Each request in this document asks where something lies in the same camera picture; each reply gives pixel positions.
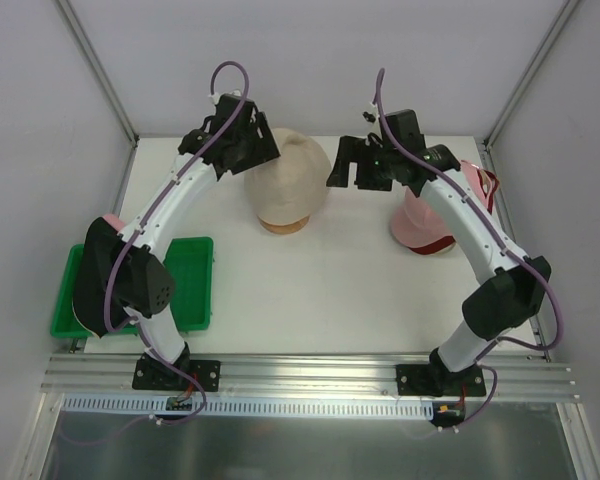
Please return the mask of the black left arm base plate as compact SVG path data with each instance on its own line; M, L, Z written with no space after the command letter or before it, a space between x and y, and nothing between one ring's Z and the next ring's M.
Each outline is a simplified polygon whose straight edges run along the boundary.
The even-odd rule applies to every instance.
M221 362L217 360L179 359L175 367L198 382L206 392L217 392L219 388ZM131 388L139 391L182 392L196 387L187 379L147 354L136 362Z

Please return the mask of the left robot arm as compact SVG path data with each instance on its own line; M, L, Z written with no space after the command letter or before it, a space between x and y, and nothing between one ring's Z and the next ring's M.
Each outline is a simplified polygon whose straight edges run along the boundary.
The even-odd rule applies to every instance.
M170 307L176 281L164 264L183 214L225 173L237 175L279 155L253 101L226 93L214 102L214 114L183 137L166 179L136 218L117 226L99 217L84 240L74 317L98 338L136 326L147 343L134 379L139 390L184 390L194 379Z

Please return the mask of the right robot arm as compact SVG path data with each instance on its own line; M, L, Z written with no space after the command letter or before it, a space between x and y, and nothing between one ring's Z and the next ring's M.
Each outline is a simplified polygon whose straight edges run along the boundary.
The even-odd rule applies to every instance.
M507 340L508 331L535 316L544 299L555 298L548 283L551 267L505 236L447 146L424 145L414 111L363 116L379 130L364 138L341 137L326 184L347 187L352 164L360 190L390 191L398 182L441 217L461 247L479 286L463 302L463 320L454 333L430 353L427 363L406 366L399 383L406 395L457 394L481 371L479 360Z

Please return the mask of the beige bucket hat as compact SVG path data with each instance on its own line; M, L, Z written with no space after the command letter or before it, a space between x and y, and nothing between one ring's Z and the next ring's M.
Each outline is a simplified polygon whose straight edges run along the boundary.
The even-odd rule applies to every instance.
M331 163L311 137L288 128L272 130L279 157L246 172L247 199L257 218L287 226L314 215L324 205Z

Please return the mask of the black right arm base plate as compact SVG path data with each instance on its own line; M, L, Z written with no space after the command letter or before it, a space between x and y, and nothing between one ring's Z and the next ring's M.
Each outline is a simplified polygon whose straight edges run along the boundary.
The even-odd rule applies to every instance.
M474 365L460 372L436 371L430 364L398 364L395 367L400 396L484 397L483 370Z

